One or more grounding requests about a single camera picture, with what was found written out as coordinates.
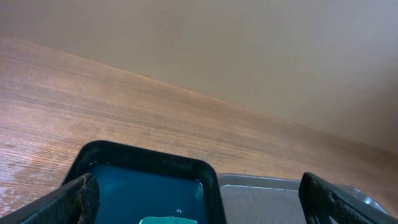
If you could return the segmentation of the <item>dark brown serving tray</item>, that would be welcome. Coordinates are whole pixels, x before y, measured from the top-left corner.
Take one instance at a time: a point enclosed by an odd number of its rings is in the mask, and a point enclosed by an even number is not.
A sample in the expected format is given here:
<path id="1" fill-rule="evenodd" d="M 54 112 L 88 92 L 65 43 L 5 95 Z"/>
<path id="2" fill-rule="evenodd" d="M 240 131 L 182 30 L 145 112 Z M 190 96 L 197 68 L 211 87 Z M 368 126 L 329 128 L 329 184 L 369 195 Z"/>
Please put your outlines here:
<path id="1" fill-rule="evenodd" d="M 218 177 L 228 223 L 305 223 L 301 180 L 244 174 Z"/>

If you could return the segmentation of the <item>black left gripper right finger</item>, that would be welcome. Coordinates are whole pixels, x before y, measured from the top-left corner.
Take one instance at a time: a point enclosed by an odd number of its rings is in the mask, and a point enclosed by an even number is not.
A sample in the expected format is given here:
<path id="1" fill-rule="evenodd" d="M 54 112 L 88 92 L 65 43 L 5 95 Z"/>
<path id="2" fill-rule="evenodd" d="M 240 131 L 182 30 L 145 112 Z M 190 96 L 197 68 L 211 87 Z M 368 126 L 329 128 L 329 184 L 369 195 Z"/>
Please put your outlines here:
<path id="1" fill-rule="evenodd" d="M 303 174 L 298 196 L 307 223 L 397 224 L 394 217 L 310 172 Z"/>

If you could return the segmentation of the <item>dark blue water tray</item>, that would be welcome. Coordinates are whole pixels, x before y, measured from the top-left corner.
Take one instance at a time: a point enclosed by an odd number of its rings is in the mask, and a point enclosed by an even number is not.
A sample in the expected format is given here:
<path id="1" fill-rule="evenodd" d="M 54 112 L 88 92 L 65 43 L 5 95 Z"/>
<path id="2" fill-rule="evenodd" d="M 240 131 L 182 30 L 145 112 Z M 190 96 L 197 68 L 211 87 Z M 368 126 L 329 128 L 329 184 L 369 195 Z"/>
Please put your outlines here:
<path id="1" fill-rule="evenodd" d="M 97 223 L 145 217 L 226 223 L 217 174 L 204 161 L 99 140 L 81 148 L 63 183 L 85 173 L 99 185 Z"/>

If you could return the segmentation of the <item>green and yellow sponge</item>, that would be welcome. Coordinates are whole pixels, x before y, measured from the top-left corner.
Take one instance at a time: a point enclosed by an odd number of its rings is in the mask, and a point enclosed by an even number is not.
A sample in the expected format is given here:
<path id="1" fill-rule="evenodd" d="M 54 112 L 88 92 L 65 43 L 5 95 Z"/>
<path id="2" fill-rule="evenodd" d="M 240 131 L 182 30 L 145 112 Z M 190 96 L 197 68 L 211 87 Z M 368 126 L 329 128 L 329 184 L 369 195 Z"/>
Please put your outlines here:
<path id="1" fill-rule="evenodd" d="M 197 224 L 197 221 L 179 217 L 145 217 L 139 224 Z"/>

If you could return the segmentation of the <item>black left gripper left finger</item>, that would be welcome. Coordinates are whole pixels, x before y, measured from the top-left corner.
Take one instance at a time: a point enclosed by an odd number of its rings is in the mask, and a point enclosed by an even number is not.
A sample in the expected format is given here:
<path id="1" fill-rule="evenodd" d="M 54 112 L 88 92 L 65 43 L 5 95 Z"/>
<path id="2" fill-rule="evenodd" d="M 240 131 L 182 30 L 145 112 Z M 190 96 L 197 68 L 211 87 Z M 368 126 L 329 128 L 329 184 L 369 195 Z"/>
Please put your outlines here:
<path id="1" fill-rule="evenodd" d="M 1 218 L 3 224 L 94 223 L 100 207 L 99 185 L 86 173 Z"/>

